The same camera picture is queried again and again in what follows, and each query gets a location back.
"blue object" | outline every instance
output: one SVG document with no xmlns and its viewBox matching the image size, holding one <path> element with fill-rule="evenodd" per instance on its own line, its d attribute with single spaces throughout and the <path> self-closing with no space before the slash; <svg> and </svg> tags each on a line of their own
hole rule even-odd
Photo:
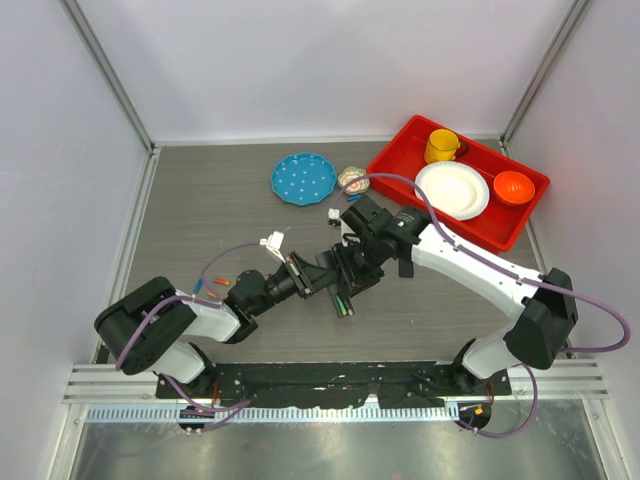
<svg viewBox="0 0 640 480">
<path fill-rule="evenodd" d="M 311 205 L 324 200 L 336 186 L 336 169 L 317 153 L 296 153 L 281 160 L 271 174 L 271 188 L 282 200 Z"/>
</svg>

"mug handle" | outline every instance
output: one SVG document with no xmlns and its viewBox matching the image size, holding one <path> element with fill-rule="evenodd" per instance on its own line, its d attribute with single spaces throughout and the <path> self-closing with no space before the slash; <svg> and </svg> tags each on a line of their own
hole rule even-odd
<svg viewBox="0 0 640 480">
<path fill-rule="evenodd" d="M 456 150 L 456 154 L 453 157 L 453 159 L 457 159 L 462 157 L 463 155 L 466 155 L 467 152 L 469 151 L 469 144 L 467 142 L 460 142 L 460 146 L 458 147 L 458 150 Z"/>
</svg>

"red tray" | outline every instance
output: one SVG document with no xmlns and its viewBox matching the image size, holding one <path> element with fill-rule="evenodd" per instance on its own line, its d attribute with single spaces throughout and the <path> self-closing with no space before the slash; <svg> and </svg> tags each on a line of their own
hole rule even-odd
<svg viewBox="0 0 640 480">
<path fill-rule="evenodd" d="M 426 166 L 424 150 L 427 139 L 438 128 L 443 127 L 420 115 L 414 116 L 371 162 L 367 173 L 397 173 L 414 180 Z M 456 220 L 436 210 L 438 218 L 455 233 L 479 247 L 492 253 L 506 252 L 513 247 L 531 212 L 549 186 L 549 178 L 462 135 L 458 137 L 469 144 L 469 151 L 456 161 L 469 165 L 482 175 L 489 185 L 491 198 L 484 212 L 470 220 Z M 536 187 L 536 194 L 531 202 L 520 207 L 508 207 L 496 198 L 493 179 L 505 170 L 523 173 L 531 179 Z M 371 186 L 400 205 L 422 207 L 426 210 L 422 200 L 414 195 L 413 188 L 403 182 L 372 178 Z"/>
</svg>

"white plate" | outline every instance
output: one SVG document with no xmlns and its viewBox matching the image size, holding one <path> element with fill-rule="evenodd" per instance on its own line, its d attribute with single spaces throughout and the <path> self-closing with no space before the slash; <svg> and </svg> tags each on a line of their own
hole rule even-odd
<svg viewBox="0 0 640 480">
<path fill-rule="evenodd" d="M 438 210 L 457 220 L 480 215 L 489 204 L 489 186 L 473 168 L 457 162 L 437 162 L 424 167 L 416 183 Z"/>
</svg>

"white wall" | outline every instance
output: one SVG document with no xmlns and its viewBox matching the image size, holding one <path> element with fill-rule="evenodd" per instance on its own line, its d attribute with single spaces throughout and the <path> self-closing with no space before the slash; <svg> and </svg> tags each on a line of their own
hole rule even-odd
<svg viewBox="0 0 640 480">
<path fill-rule="evenodd" d="M 571 0 L 81 0 L 159 141 L 501 133 Z"/>
<path fill-rule="evenodd" d="M 144 152 L 57 1 L 0 3 L 0 465 L 43 478 Z"/>
<path fill-rule="evenodd" d="M 551 178 L 533 222 L 576 290 L 617 306 L 635 336 L 598 356 L 631 452 L 640 445 L 640 16 L 637 0 L 597 1 L 518 130 L 515 157 Z M 580 306 L 576 343 L 618 340 L 615 320 Z"/>
</svg>

